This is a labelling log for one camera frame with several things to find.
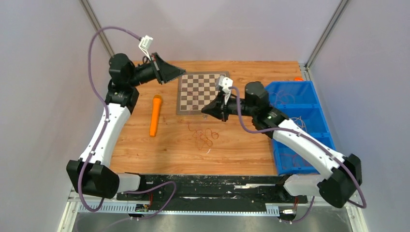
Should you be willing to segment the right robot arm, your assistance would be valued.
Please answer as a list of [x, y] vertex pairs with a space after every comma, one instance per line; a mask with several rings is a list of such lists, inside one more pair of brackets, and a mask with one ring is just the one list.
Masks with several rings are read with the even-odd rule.
[[367, 207], [360, 188], [361, 160], [356, 155], [343, 155], [297, 126], [270, 103], [269, 93], [259, 81], [246, 84], [244, 98], [232, 84], [218, 84], [217, 88], [219, 92], [215, 99], [201, 109], [203, 114], [221, 121], [237, 115], [246, 132], [261, 133], [282, 143], [317, 170], [317, 175], [289, 176], [276, 188], [279, 200], [288, 202], [299, 195], [320, 196], [336, 208], [342, 208], [346, 203], [362, 209]]

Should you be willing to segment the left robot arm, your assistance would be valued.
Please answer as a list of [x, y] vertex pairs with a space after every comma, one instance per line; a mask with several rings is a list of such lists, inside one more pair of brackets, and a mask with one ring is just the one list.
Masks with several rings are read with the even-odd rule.
[[150, 81], [163, 85], [186, 73], [164, 61], [157, 53], [144, 57], [143, 64], [135, 65], [127, 55], [118, 53], [109, 59], [108, 91], [102, 99], [103, 113], [88, 146], [77, 160], [70, 160], [66, 170], [81, 199], [92, 196], [111, 199], [118, 193], [129, 194], [136, 200], [147, 196], [148, 187], [141, 176], [117, 174], [110, 166], [119, 135], [132, 115], [139, 98], [137, 86]]

